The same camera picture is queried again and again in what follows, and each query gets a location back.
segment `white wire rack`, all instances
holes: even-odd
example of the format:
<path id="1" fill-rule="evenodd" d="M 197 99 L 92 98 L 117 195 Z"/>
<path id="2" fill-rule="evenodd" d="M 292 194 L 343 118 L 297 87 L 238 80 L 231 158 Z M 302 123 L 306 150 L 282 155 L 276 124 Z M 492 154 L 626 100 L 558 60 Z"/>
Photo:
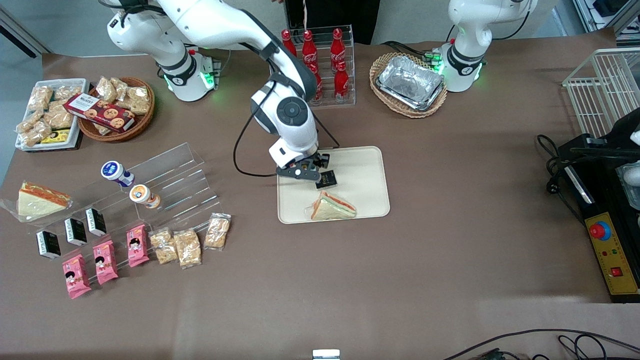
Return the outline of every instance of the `white wire rack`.
<path id="1" fill-rule="evenodd" d="M 640 47 L 596 50 L 564 81 L 583 133 L 606 135 L 640 106 Z"/>

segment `white yogurt bottle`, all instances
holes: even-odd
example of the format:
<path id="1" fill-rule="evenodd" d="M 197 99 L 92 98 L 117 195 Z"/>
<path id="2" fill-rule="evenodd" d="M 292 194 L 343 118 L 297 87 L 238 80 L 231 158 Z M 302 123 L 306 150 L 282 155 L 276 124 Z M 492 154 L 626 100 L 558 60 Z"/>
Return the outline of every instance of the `white yogurt bottle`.
<path id="1" fill-rule="evenodd" d="M 102 176 L 107 179 L 118 183 L 123 188 L 128 188 L 133 185 L 133 181 L 136 176 L 124 169 L 121 163 L 117 161 L 107 161 L 100 171 Z"/>
<path id="2" fill-rule="evenodd" d="M 147 209 L 155 209 L 160 206 L 160 196 L 154 194 L 145 185 L 136 185 L 129 192 L 131 201 L 142 204 Z"/>

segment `foil container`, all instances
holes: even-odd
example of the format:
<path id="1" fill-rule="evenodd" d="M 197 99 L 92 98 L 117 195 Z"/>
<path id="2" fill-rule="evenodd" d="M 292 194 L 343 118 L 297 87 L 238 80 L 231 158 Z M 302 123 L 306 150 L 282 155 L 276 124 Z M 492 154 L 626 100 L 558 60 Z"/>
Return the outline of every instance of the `foil container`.
<path id="1" fill-rule="evenodd" d="M 416 111 L 427 111 L 444 88 L 444 78 L 407 56 L 396 56 L 376 78 L 376 86 Z"/>

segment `yellow control panel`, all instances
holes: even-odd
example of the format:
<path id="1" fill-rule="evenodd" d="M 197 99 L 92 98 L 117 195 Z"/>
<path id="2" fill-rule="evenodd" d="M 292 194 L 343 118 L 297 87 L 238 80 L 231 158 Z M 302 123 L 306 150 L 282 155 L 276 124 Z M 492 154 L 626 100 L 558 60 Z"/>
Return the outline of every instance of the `yellow control panel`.
<path id="1" fill-rule="evenodd" d="M 611 295 L 640 293 L 609 213 L 585 219 L 584 223 L 587 225 L 609 293 Z"/>

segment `small black box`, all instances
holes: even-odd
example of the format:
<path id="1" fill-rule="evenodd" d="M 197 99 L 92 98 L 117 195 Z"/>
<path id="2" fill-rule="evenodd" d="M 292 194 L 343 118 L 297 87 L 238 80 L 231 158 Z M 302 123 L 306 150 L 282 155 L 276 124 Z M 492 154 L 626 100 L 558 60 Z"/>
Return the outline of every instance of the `small black box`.
<path id="1" fill-rule="evenodd" d="M 40 256 L 45 258 L 55 259 L 60 257 L 60 244 L 58 243 L 58 237 L 49 231 L 40 231 L 36 234 L 38 239 L 38 249 Z"/>
<path id="2" fill-rule="evenodd" d="M 338 185 L 338 181 L 335 179 L 335 174 L 333 170 L 325 171 L 320 173 L 320 181 L 316 183 L 316 189 L 324 190 L 328 188 L 332 188 Z"/>
<path id="3" fill-rule="evenodd" d="M 80 220 L 68 218 L 65 220 L 65 230 L 67 232 L 67 242 L 77 246 L 86 245 L 86 233 L 84 224 Z"/>
<path id="4" fill-rule="evenodd" d="M 89 227 L 89 232 L 96 236 L 107 235 L 107 226 L 104 223 L 104 217 L 96 209 L 87 209 L 86 222 Z"/>

